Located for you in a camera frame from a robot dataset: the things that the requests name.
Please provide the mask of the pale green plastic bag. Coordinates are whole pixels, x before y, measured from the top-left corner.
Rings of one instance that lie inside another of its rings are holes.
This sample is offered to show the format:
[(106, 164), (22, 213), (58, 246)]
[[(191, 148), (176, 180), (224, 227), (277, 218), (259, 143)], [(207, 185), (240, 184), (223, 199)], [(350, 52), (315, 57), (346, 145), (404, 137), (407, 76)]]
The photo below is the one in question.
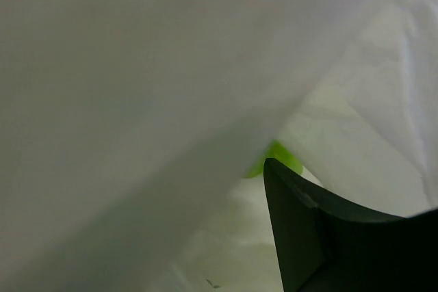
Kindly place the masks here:
[(437, 206), (437, 0), (1, 0), (1, 290), (278, 291), (261, 182)]

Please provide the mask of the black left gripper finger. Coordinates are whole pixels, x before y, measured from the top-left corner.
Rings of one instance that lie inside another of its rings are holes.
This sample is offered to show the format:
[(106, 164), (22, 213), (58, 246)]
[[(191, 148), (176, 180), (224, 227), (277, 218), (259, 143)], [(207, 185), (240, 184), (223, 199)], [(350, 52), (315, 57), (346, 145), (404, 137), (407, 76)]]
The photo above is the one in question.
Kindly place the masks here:
[(437, 212), (382, 213), (267, 159), (263, 180), (285, 291), (436, 291)]

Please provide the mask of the green fake grapes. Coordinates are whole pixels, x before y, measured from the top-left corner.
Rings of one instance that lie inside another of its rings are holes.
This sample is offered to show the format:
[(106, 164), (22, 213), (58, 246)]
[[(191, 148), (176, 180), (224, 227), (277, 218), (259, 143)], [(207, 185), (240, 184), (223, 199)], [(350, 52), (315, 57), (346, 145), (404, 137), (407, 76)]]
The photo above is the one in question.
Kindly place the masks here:
[(247, 170), (244, 178), (255, 178), (262, 175), (266, 159), (276, 159), (297, 174), (303, 172), (302, 163), (280, 141), (273, 140), (265, 153)]

